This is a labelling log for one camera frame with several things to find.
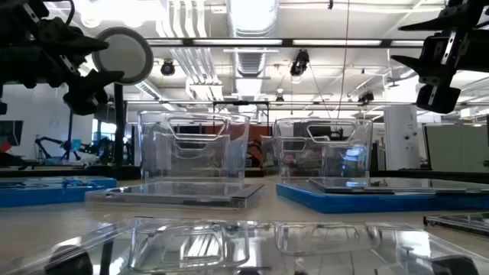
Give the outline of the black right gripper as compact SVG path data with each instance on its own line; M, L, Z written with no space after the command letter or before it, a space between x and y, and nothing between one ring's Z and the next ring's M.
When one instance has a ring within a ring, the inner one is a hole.
M441 31L466 24L472 0L449 0L437 18L398 27L399 31ZM489 31L468 33L442 31L423 41L419 57L391 55L392 60L412 69L423 84L416 106L448 114L455 109L461 89L453 86L460 70L489 73Z

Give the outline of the clear plastic bin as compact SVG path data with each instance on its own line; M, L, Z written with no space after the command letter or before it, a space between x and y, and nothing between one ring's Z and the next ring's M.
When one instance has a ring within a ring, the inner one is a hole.
M354 118L281 118L273 143L279 183L350 186L370 178L373 122Z
M243 183L249 130L250 118L240 114L140 112L142 179Z

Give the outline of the dark wall monitor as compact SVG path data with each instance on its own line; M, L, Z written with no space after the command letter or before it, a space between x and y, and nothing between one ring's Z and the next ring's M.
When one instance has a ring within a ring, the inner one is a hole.
M0 121L0 146L20 146L23 121Z

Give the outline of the silver ceiling air duct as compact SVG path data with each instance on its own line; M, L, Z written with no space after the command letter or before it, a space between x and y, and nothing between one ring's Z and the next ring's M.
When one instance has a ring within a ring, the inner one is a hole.
M279 0L226 0L230 35L268 38L274 33ZM235 53L235 67L243 77L257 77L264 70L265 53Z

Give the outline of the black desk lamp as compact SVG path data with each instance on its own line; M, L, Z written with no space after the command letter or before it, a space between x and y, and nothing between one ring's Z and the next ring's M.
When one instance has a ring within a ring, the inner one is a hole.
M124 87L146 80L153 68L154 55L146 39L130 28L111 27L102 31L96 38L108 43L106 49L92 55L97 70L100 73L122 73L122 76L114 81L115 163L102 171L105 176L117 180L136 180L141 176L140 169L134 165L123 164L125 147L123 138L126 125Z

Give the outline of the white cylindrical column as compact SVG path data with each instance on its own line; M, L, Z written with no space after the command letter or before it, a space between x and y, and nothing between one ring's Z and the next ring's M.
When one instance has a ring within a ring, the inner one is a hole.
M420 167L416 108L392 105L384 109L387 170Z

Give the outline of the black aluminium table frame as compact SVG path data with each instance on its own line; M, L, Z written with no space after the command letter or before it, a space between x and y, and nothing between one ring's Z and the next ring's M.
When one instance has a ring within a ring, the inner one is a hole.
M141 171L138 167L107 167L94 166L88 168L64 167L54 169L48 167L35 167L34 170L0 170L0 178L15 177L48 177L48 176L106 176L117 180L138 180L141 178ZM489 184L489 173L473 172L442 172L432 170L380 170L371 171L371 178L410 178L410 179L431 179L431 180L453 180L469 183Z

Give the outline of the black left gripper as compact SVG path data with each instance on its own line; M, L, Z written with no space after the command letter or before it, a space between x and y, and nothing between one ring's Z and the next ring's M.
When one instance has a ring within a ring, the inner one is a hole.
M52 88L66 84L63 101L76 115L94 114L108 103L105 87L124 73L80 74L86 56L107 49L109 43L73 27L75 12L74 0L0 0L0 115L8 110L2 101L8 83L27 89L39 83Z

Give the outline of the black clear jewel case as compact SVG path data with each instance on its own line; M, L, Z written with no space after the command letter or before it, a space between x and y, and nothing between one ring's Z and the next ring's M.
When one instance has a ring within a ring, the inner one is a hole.
M444 228L489 238L489 212L429 215L423 217L423 224L426 227Z
M307 183L326 194L445 195L489 194L489 184L409 178L310 178Z
M87 192L85 202L137 207L246 209L260 197L262 184L158 182Z
M0 275L489 275L489 259L408 225L130 218Z

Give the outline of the blue jewel case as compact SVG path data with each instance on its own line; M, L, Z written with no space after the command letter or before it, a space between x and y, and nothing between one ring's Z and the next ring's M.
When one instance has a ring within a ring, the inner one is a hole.
M324 214L488 210L489 193L447 195L329 195L283 184L276 194Z
M0 208L83 202L91 191L115 188L103 176L54 176L0 179Z

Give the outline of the grey partition panel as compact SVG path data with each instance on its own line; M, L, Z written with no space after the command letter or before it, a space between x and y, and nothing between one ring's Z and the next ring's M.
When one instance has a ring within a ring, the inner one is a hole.
M428 125L424 135L432 170L489 173L487 125Z

